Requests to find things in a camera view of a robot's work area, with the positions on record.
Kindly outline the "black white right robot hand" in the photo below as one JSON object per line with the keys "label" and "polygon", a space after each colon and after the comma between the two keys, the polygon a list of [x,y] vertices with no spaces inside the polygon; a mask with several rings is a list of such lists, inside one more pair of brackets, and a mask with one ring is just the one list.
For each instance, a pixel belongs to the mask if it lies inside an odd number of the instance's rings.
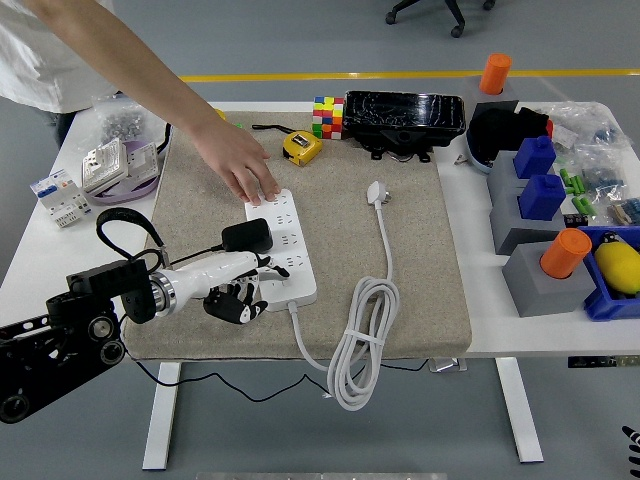
{"label": "black white right robot hand", "polygon": [[636,478],[639,477],[639,447],[640,447],[640,434],[638,431],[633,428],[623,425],[621,427],[622,432],[629,439],[629,450],[632,452],[632,455],[629,456],[629,462],[635,466],[635,469],[630,470],[630,474]]}

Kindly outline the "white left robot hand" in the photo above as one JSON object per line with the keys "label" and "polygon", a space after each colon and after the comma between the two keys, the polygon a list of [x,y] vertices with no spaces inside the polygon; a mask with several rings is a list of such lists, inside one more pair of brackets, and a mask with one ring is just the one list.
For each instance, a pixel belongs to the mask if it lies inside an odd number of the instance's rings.
{"label": "white left robot hand", "polygon": [[270,256],[246,251],[216,253],[178,270],[158,271],[154,278],[161,286],[165,306],[157,308],[157,314],[180,311],[189,299],[202,298],[209,315],[233,324],[246,324],[268,306],[264,300],[253,304],[260,268],[274,270],[283,278],[290,276]]}

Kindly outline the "person's hand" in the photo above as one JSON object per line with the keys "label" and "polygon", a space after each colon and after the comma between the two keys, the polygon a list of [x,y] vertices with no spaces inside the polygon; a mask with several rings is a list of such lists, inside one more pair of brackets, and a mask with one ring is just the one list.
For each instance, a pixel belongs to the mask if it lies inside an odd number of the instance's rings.
{"label": "person's hand", "polygon": [[243,202],[259,205],[262,197],[272,201],[281,191],[267,166],[270,155],[249,133],[216,112],[187,134],[204,162]]}

